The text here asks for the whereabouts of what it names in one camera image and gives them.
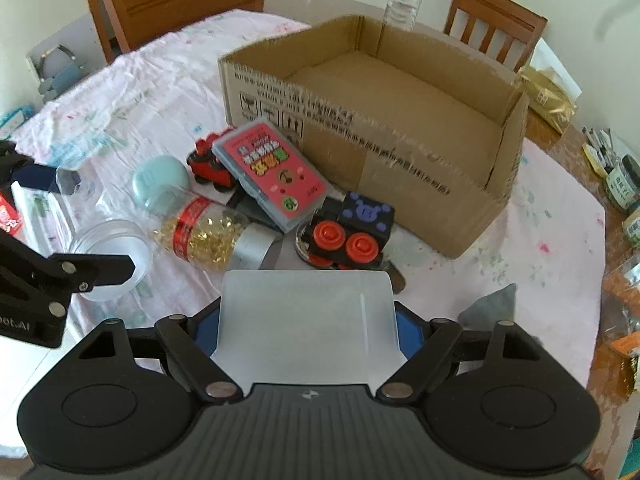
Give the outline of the clear plastic jar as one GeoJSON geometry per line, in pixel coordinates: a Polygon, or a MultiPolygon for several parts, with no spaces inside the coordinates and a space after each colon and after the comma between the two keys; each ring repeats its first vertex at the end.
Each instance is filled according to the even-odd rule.
{"type": "Polygon", "coordinates": [[[85,299],[115,300],[145,278],[152,263],[151,245],[140,226],[111,204],[95,171],[87,167],[56,170],[48,203],[64,252],[128,256],[134,265],[126,282],[96,286],[82,294],[85,299]]]}

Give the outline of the white translucent plastic box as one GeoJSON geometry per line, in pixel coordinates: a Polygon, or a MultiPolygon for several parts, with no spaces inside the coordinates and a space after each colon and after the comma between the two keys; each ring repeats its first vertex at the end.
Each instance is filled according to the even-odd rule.
{"type": "Polygon", "coordinates": [[[366,385],[405,357],[390,278],[378,271],[231,271],[214,361],[242,388],[366,385]]]}

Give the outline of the black toy train red wheels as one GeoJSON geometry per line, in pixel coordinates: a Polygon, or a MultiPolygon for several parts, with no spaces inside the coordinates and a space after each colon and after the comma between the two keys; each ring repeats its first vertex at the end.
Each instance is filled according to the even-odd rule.
{"type": "Polygon", "coordinates": [[[327,197],[296,231],[296,252],[317,269],[381,270],[395,208],[357,192],[327,197]]]}

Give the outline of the light blue oval case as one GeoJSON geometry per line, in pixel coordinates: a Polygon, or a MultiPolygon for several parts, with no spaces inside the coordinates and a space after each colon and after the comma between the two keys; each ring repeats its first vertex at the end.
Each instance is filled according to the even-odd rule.
{"type": "Polygon", "coordinates": [[[189,171],[174,156],[147,160],[132,175],[134,203],[151,214],[163,216],[177,206],[182,190],[189,191],[189,171]]]}

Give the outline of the correction tape dispenser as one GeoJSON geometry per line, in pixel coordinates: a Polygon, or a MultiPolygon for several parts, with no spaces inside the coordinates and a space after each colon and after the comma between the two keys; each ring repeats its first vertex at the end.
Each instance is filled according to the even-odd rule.
{"type": "Polygon", "coordinates": [[[390,260],[384,260],[381,263],[381,270],[384,271],[390,278],[390,284],[392,284],[393,293],[395,295],[400,294],[406,288],[406,279],[401,274],[390,260]]]}

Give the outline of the jar of golden capsules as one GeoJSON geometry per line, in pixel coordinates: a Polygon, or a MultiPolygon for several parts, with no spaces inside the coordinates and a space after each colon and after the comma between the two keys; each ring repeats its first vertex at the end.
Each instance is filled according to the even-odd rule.
{"type": "Polygon", "coordinates": [[[250,225],[247,216],[203,195],[162,186],[145,203],[151,240],[206,271],[230,268],[236,243],[250,225]]]}

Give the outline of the pink floral tablecloth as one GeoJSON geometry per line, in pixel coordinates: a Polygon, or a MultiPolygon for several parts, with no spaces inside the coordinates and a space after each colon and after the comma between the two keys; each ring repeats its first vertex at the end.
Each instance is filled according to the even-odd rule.
{"type": "MultiPolygon", "coordinates": [[[[118,58],[15,133],[20,152],[81,172],[98,216],[138,218],[130,179],[142,162],[185,158],[224,128],[218,61],[252,42],[297,32],[280,16],[230,11],[118,58]]],[[[523,144],[510,202],[459,258],[404,229],[388,249],[406,279],[401,302],[422,316],[455,318],[477,298],[515,284],[515,319],[586,382],[596,346],[604,271],[599,202],[532,141],[523,144]]]]}

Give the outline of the pink card box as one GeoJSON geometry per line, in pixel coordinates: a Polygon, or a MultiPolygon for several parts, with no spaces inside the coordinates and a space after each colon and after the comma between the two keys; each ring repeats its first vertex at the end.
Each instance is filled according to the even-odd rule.
{"type": "Polygon", "coordinates": [[[295,230],[329,193],[320,172],[264,118],[224,133],[212,151],[282,232],[295,230]]]}

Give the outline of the brown cardboard box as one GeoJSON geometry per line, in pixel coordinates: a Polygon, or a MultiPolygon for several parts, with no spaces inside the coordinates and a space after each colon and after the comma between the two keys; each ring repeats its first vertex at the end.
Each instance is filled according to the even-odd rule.
{"type": "Polygon", "coordinates": [[[448,36],[346,15],[219,61],[228,123],[272,120],[329,181],[461,256],[510,200],[528,99],[448,36]]]}

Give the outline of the green label glass jar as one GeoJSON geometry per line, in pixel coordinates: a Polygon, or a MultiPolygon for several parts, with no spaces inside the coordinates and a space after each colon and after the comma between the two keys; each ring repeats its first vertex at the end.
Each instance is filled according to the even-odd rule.
{"type": "Polygon", "coordinates": [[[639,199],[639,172],[638,162],[625,155],[605,178],[605,191],[621,210],[628,210],[639,199]]]}

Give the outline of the gold tissue pack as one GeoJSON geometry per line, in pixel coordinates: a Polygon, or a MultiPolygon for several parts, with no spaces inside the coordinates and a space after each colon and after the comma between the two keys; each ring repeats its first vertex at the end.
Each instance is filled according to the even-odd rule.
{"type": "Polygon", "coordinates": [[[529,97],[529,107],[563,134],[577,112],[582,88],[546,44],[536,45],[529,62],[518,74],[529,97]]]}

